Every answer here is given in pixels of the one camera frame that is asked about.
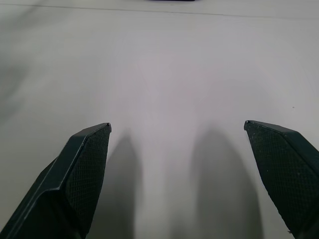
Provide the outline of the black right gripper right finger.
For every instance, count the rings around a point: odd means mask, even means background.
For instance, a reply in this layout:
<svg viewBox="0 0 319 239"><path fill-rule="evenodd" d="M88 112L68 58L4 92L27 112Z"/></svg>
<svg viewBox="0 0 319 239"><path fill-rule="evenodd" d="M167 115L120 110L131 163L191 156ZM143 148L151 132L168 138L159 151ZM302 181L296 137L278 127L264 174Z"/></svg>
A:
<svg viewBox="0 0 319 239"><path fill-rule="evenodd" d="M296 239L319 237L319 152L299 132L247 120L261 180Z"/></svg>

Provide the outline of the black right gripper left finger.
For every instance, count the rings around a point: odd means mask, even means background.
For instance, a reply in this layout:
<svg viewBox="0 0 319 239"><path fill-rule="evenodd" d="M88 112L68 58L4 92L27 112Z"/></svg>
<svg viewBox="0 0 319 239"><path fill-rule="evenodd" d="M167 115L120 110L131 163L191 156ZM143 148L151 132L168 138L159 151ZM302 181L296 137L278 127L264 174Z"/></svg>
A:
<svg viewBox="0 0 319 239"><path fill-rule="evenodd" d="M103 186L112 131L98 124L72 135L34 181L2 239L84 239Z"/></svg>

